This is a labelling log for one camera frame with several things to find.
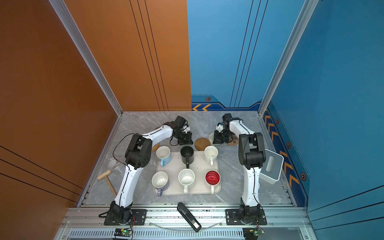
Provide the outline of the round wooden coaster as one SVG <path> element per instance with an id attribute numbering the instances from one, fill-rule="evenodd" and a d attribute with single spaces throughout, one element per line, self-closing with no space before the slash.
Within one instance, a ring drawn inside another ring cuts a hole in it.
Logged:
<path id="1" fill-rule="evenodd" d="M 197 151 L 204 151 L 206 147 L 211 146 L 211 142 L 207 138 L 199 138 L 195 141 Z"/>

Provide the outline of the cork paw print coaster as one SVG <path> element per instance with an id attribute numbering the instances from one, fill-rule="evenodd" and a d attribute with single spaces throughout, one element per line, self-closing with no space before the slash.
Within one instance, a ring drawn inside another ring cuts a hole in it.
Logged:
<path id="1" fill-rule="evenodd" d="M 239 144 L 239 138 L 236 135 L 229 137 L 228 146 L 237 146 Z"/>

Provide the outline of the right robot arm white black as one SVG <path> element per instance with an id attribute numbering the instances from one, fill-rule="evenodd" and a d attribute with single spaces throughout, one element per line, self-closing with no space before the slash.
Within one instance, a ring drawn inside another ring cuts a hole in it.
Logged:
<path id="1" fill-rule="evenodd" d="M 213 133 L 213 144 L 229 144 L 238 141 L 239 162 L 244 169 L 244 191 L 239 206 L 240 220 L 250 225 L 259 222 L 263 208 L 259 199 L 260 173 L 266 161 L 266 150 L 262 133 L 256 133 L 246 127 L 240 118 L 224 114 Z"/>

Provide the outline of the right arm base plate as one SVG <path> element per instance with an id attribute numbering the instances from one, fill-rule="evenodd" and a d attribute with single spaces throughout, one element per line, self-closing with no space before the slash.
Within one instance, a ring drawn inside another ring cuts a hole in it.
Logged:
<path id="1" fill-rule="evenodd" d="M 226 209 L 226 224 L 229 226 L 234 225 L 259 225 L 266 226 L 268 224 L 265 212 L 261 210 L 261 214 L 255 217 L 245 217 L 241 219 L 239 209 Z"/>

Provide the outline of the rattan woven coaster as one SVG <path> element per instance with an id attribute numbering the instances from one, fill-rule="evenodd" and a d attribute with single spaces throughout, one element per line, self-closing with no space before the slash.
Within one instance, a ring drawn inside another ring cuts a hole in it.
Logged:
<path id="1" fill-rule="evenodd" d="M 160 144 L 156 144 L 152 147 L 152 152 L 155 152 L 160 147 Z"/>

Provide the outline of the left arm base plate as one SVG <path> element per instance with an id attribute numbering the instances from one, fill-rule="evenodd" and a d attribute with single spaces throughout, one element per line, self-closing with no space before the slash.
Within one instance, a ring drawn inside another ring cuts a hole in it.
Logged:
<path id="1" fill-rule="evenodd" d="M 128 220 L 119 220 L 111 211 L 108 211 L 104 225 L 105 226 L 143 226 L 146 221 L 147 210 L 130 209 Z"/>

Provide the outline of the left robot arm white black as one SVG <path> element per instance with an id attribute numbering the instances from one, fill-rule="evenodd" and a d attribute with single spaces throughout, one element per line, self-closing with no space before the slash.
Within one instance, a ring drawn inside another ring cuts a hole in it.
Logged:
<path id="1" fill-rule="evenodd" d="M 178 140 L 178 145 L 192 145 L 192 133 L 188 121 L 178 116 L 174 121 L 140 135 L 133 134 L 125 153 L 125 174 L 117 196 L 105 213 L 104 225 L 132 225 L 134 214 L 131 211 L 133 197 L 139 177 L 151 160 L 152 147 L 169 138 Z"/>

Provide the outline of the white multicolour woven coaster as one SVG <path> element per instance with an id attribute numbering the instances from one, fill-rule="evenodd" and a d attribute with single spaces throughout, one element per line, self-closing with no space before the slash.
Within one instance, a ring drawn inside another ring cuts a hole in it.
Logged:
<path id="1" fill-rule="evenodd" d="M 215 135 L 214 133 L 209 135 L 209 141 L 210 141 L 211 145 L 214 144 L 214 135 Z"/>

